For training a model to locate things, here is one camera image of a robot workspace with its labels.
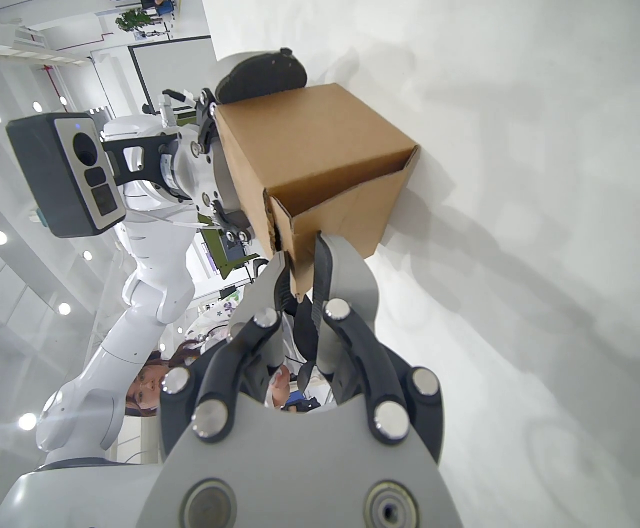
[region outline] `camera lens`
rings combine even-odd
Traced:
[[[98,149],[95,148],[95,143],[82,132],[74,137],[74,152],[87,167],[92,167],[98,161]]]

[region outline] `open cardboard box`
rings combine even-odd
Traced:
[[[337,84],[218,107],[243,211],[270,257],[291,256],[291,291],[313,286],[316,233],[375,251],[418,145]]]

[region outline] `whiteboard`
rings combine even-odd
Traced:
[[[147,103],[155,112],[163,90],[188,90],[198,97],[202,88],[213,91],[221,79],[209,36],[129,46],[129,52]],[[179,101],[173,102],[174,110],[186,108]]]

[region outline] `silver bolt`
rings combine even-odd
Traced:
[[[413,384],[420,394],[423,396],[434,396],[440,390],[440,382],[429,369],[416,369],[412,376]]]
[[[278,322],[278,313],[273,308],[262,308],[253,316],[253,322],[260,328],[271,328]]]
[[[229,410],[223,401],[206,400],[191,417],[191,430],[200,438],[212,438],[227,425]]]
[[[381,482],[365,502],[367,528],[417,528],[418,507],[409,491],[396,482]]]
[[[324,307],[326,314],[334,321],[342,321],[349,317],[351,307],[342,299],[331,299]]]
[[[191,142],[191,154],[193,157],[200,157],[200,144],[195,141]]]
[[[411,422],[402,405],[395,401],[384,401],[374,411],[376,429],[389,440],[402,440],[409,434]]]
[[[231,487],[219,480],[199,484],[186,497],[182,526],[230,528],[236,523],[237,501]]]
[[[184,367],[171,369],[162,380],[162,390],[167,394],[180,394],[189,383],[189,371]]]

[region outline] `red pipe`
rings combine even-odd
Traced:
[[[31,35],[31,40],[36,42],[36,39],[33,37],[33,35]],[[43,70],[45,70],[47,72],[47,75],[49,76],[49,80],[51,81],[51,84],[53,85],[53,89],[56,90],[56,95],[58,96],[58,100],[60,101],[60,103],[62,103],[62,100],[60,99],[61,95],[60,92],[58,91],[58,88],[56,87],[56,83],[53,82],[53,77],[51,77],[51,73],[49,72],[49,70],[52,70],[53,68],[51,68],[51,66],[45,66],[43,68]],[[69,112],[69,110],[67,110],[67,105],[63,104],[62,105],[63,108],[65,109],[65,112]]]
[[[73,46],[67,46],[67,47],[61,47],[60,49],[56,50],[56,51],[64,51],[65,49],[71,49],[73,47],[80,47],[80,46],[87,46],[89,44],[98,44],[99,42],[104,42],[104,37],[107,35],[113,35],[113,33],[103,33],[100,36],[100,40],[94,40],[93,42],[85,42],[83,44],[75,44]]]

